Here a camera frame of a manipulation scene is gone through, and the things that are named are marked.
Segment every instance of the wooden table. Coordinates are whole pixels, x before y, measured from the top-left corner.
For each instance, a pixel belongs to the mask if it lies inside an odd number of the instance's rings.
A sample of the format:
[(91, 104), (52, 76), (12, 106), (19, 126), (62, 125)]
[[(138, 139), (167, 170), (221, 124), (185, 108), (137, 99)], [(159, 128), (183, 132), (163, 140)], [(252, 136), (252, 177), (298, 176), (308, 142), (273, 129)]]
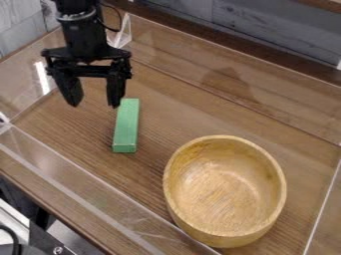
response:
[(341, 13), (340, 0), (298, 0), (298, 1), (317, 8), (325, 9), (331, 12)]
[[(127, 97), (142, 100), (139, 151), (111, 152), (117, 111), (107, 106), (106, 82), (84, 79), (86, 98), (78, 108), (55, 93), (15, 118), (15, 126), (44, 145), (32, 144), (16, 129), (12, 136), (2, 135), (0, 142), (28, 160), (18, 161), (15, 153), (0, 146), (2, 174), (106, 252), (151, 254), (142, 248), (145, 244), (122, 234), (115, 219), (127, 223), (137, 215), (113, 187), (171, 222), (162, 178), (173, 152), (202, 135), (238, 135), (277, 158), (288, 180), (288, 202), (269, 234), (252, 245), (221, 252), (302, 254), (309, 243), (309, 254), (340, 254), (340, 203), (335, 206), (341, 195), (341, 179), (335, 175), (340, 87), (137, 16), (133, 27), (129, 48), (135, 76)], [(7, 90), (0, 106), (14, 117), (26, 108), (23, 101), (31, 99), (19, 97), (20, 91), (31, 86), (36, 89), (30, 90), (30, 96), (42, 95), (34, 68), (39, 51), (62, 45), (62, 39), (60, 31), (51, 33), (0, 64), (2, 89)], [(336, 185), (325, 200), (333, 177)], [(177, 236), (173, 228), (161, 229), (157, 221), (137, 230), (153, 244), (161, 243), (163, 234)], [(155, 235), (145, 235), (151, 229)], [(170, 246), (175, 241), (163, 242)], [(171, 245), (167, 254), (183, 254), (178, 252), (177, 244)]]

